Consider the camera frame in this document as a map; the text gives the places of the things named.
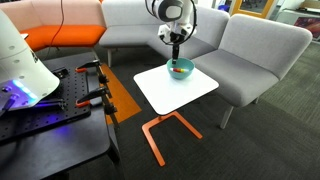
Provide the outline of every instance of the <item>small side table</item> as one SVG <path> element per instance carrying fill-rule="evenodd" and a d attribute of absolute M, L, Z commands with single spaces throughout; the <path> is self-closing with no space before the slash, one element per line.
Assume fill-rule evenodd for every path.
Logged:
<path fill-rule="evenodd" d="M 151 136 L 150 128 L 175 116 L 198 139 L 201 139 L 202 135 L 175 110 L 216 89 L 219 84 L 196 68 L 186 79 L 174 79 L 168 73 L 166 65 L 139 73 L 134 76 L 134 81 L 159 115 L 144 124 L 142 130 L 159 165 L 164 166 L 165 161 Z"/>

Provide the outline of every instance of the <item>table top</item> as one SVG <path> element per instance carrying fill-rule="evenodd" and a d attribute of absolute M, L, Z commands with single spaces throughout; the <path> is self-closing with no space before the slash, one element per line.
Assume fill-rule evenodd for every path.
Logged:
<path fill-rule="evenodd" d="M 172 78 L 166 65 L 139 73 L 134 80 L 159 115 L 166 115 L 219 86 L 197 68 L 186 79 Z"/>
<path fill-rule="evenodd" d="M 78 67 L 94 60 L 91 53 L 43 62 L 49 69 Z M 99 86 L 95 68 L 88 68 L 89 91 Z M 101 104 L 101 98 L 91 101 Z M 18 141 L 0 145 L 0 179 L 42 179 L 102 155 L 110 147 L 102 106 L 91 115 Z"/>

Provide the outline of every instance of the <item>bowl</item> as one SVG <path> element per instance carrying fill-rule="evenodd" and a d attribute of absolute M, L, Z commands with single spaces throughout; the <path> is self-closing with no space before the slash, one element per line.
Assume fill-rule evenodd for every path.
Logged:
<path fill-rule="evenodd" d="M 194 63 L 190 59 L 178 58 L 176 64 L 172 64 L 172 59 L 169 59 L 167 69 L 171 77 L 185 79 L 192 74 Z"/>

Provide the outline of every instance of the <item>dark carpet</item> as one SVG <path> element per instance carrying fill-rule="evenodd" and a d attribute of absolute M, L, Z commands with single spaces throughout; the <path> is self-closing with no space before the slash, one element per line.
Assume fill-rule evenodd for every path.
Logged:
<path fill-rule="evenodd" d="M 116 133 L 126 179 L 320 179 L 319 47 L 311 44 L 258 104 L 235 109 L 225 130 L 218 126 L 226 104 L 214 92 L 178 110 L 202 139 L 175 118 L 154 127 L 151 133 L 166 161 L 164 167 L 158 165 L 141 130 L 157 115 L 133 76 L 166 59 L 150 48 L 116 51 L 111 70 L 142 109 L 122 122 Z M 96 50 L 106 61 L 106 50 Z M 66 48 L 49 57 L 83 51 L 87 50 Z M 108 156 L 103 156 L 70 170 L 69 178 L 118 179 L 114 174 Z"/>

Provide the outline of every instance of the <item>orange metal base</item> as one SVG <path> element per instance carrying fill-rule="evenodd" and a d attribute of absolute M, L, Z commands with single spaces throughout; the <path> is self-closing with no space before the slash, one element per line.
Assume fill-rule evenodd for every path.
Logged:
<path fill-rule="evenodd" d="M 158 163 L 160 166 L 164 166 L 165 165 L 165 161 L 156 145 L 156 143 L 154 142 L 151 133 L 149 131 L 150 128 L 152 128 L 153 126 L 163 122 L 164 120 L 168 119 L 171 116 L 175 116 L 182 124 L 184 124 L 198 139 L 202 138 L 202 135 L 186 120 L 184 119 L 177 111 L 173 111 L 165 116 L 159 116 L 154 118 L 153 120 L 149 121 L 148 123 L 144 124 L 142 126 L 142 131 L 144 133 L 144 135 L 146 136 L 149 145 L 154 153 L 154 155 L 156 156 L 156 159 L 158 160 Z"/>

